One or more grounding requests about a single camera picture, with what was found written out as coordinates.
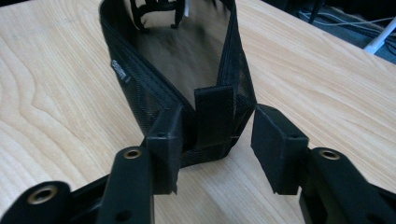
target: black mesh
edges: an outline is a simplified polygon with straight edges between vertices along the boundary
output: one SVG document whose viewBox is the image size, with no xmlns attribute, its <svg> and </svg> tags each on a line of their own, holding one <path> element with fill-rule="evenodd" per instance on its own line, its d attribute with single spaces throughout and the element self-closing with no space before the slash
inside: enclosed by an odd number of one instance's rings
<svg viewBox="0 0 396 224">
<path fill-rule="evenodd" d="M 133 1 L 132 13 L 123 0 L 105 0 L 100 8 L 111 65 L 134 116 L 146 135 L 160 110 L 183 105 L 182 167 L 221 159 L 256 104 L 235 3 L 191 1 L 178 24 L 184 0 L 146 1 L 165 7 L 144 14 Z M 176 13 L 158 12 L 173 7 Z"/>
</svg>

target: black strap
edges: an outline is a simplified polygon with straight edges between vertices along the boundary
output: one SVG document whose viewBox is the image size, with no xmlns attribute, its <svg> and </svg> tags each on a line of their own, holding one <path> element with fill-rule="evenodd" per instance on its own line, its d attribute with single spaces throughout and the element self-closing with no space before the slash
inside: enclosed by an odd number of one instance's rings
<svg viewBox="0 0 396 224">
<path fill-rule="evenodd" d="M 195 110 L 198 147 L 223 145 L 229 140 L 235 111 L 232 86 L 195 90 Z"/>
</svg>

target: wood grain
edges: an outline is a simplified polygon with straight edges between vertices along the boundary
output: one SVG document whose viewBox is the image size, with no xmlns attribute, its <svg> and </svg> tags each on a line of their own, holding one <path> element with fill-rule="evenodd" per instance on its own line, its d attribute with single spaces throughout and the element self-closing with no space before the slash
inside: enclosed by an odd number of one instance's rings
<svg viewBox="0 0 396 224">
<path fill-rule="evenodd" d="M 80 188 L 143 136 L 109 66 L 98 0 L 0 8 L 0 215 L 47 180 Z M 237 2 L 258 101 L 346 154 L 396 192 L 396 66 L 259 0 Z M 156 196 L 156 223 L 302 223 L 250 149 L 252 120 L 222 161 L 180 171 L 178 195 Z"/>
</svg>

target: white cable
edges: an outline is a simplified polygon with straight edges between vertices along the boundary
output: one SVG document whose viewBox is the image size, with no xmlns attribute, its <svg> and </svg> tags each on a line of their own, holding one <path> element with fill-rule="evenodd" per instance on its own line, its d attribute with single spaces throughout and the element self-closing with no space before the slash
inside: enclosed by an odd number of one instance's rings
<svg viewBox="0 0 396 224">
<path fill-rule="evenodd" d="M 302 14 L 307 19 L 309 19 L 309 15 L 311 15 L 310 12 L 299 11 L 299 13 Z M 388 20 L 392 20 L 393 19 L 393 18 L 385 18 L 385 19 L 376 20 L 376 21 L 348 22 L 348 21 L 344 21 L 341 18 L 336 17 L 336 16 L 334 16 L 333 14 L 330 14 L 330 13 L 318 13 L 318 15 L 331 16 L 331 17 L 336 18 L 337 20 L 341 21 L 339 23 L 324 23 L 324 22 L 320 22 L 320 21 L 314 21 L 315 23 L 320 24 L 320 25 L 325 25 L 325 26 L 351 25 L 351 26 L 355 26 L 355 27 L 358 27 L 358 28 L 361 28 L 361 29 L 364 29 L 364 30 L 373 31 L 373 32 L 376 32 L 378 34 L 380 34 L 381 31 L 378 31 L 378 30 L 375 30 L 375 29 L 370 29 L 370 28 L 367 28 L 367 27 L 364 27 L 364 26 L 359 26 L 357 24 L 368 24 L 368 23 L 374 23 L 374 22 L 377 22 L 377 21 L 388 21 Z"/>
<path fill-rule="evenodd" d="M 375 54 L 377 50 L 379 50 L 384 44 L 385 40 L 387 37 L 390 35 L 390 32 L 392 32 L 396 28 L 396 17 L 390 22 L 390 24 L 385 28 L 385 30 L 375 39 L 370 42 L 364 48 L 369 53 Z"/>
<path fill-rule="evenodd" d="M 357 15 L 346 14 L 344 11 L 342 11 L 341 9 L 339 9 L 339 8 L 337 8 L 337 7 L 329 7 L 329 8 L 331 8 L 335 13 L 338 13 L 338 15 L 344 15 L 344 16 L 346 16 L 346 17 L 352 19 L 352 20 L 356 20 L 356 21 L 366 21 L 366 20 L 364 20 L 362 17 L 359 17 L 359 16 L 357 16 Z M 378 24 L 373 23 L 373 24 L 370 24 L 370 25 L 374 26 L 375 29 L 384 30 L 384 27 L 381 27 L 381 26 L 378 25 Z"/>
</svg>

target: screw hole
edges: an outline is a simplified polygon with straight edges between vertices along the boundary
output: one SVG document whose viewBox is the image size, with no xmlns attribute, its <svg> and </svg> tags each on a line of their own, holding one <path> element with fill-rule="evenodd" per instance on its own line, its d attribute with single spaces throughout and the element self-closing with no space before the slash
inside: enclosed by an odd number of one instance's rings
<svg viewBox="0 0 396 224">
<path fill-rule="evenodd" d="M 140 155 L 142 155 L 142 152 L 139 149 L 131 149 L 124 153 L 125 159 L 136 159 Z"/>
<path fill-rule="evenodd" d="M 375 223 L 375 224 L 383 224 L 383 223 L 385 223 L 385 221 L 381 217 L 379 217 L 377 215 L 374 215 L 374 214 L 367 215 L 367 219 L 371 223 Z"/>
<path fill-rule="evenodd" d="M 330 151 L 330 150 L 321 150 L 320 152 L 319 152 L 319 154 L 322 156 L 322 157 L 324 157 L 324 158 L 326 158 L 326 159 L 328 159 L 328 160 L 332 160 L 332 161 L 337 161 L 337 160 L 340 160 L 340 155 L 338 155 L 337 153 L 335 153 L 335 152 L 333 152 L 333 151 Z"/>
<path fill-rule="evenodd" d="M 119 212 L 116 215 L 116 221 L 118 221 L 118 222 L 127 221 L 131 216 L 132 216 L 132 212 L 129 210 L 125 210 L 125 211 Z"/>
<path fill-rule="evenodd" d="M 27 199 L 27 202 L 29 204 L 44 203 L 49 201 L 51 198 L 53 198 L 57 192 L 58 189 L 55 186 L 53 185 L 45 186 L 33 192 Z"/>
</svg>

